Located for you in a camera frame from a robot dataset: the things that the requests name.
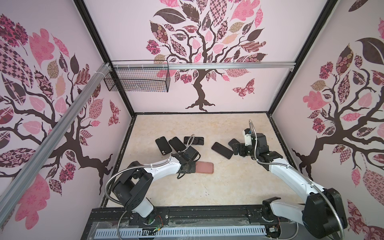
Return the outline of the purple smartphone black screen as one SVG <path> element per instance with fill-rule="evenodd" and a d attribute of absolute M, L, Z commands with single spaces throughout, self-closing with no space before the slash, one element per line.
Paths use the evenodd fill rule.
<path fill-rule="evenodd" d="M 232 150 L 230 150 L 229 148 L 223 146 L 218 142 L 215 142 L 211 147 L 211 149 L 228 160 L 230 160 L 234 154 Z"/>

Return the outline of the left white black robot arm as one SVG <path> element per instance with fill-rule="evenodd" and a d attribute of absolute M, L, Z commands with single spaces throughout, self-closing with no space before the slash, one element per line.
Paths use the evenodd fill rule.
<path fill-rule="evenodd" d="M 111 192 L 116 201 L 128 212 L 137 213 L 142 218 L 154 216 L 154 205 L 146 198 L 151 184 L 164 177 L 177 174 L 179 177 L 192 173 L 201 154 L 190 147 L 184 152 L 171 154 L 164 160 L 153 164 L 142 165 L 132 162 L 128 168 L 112 177 Z"/>

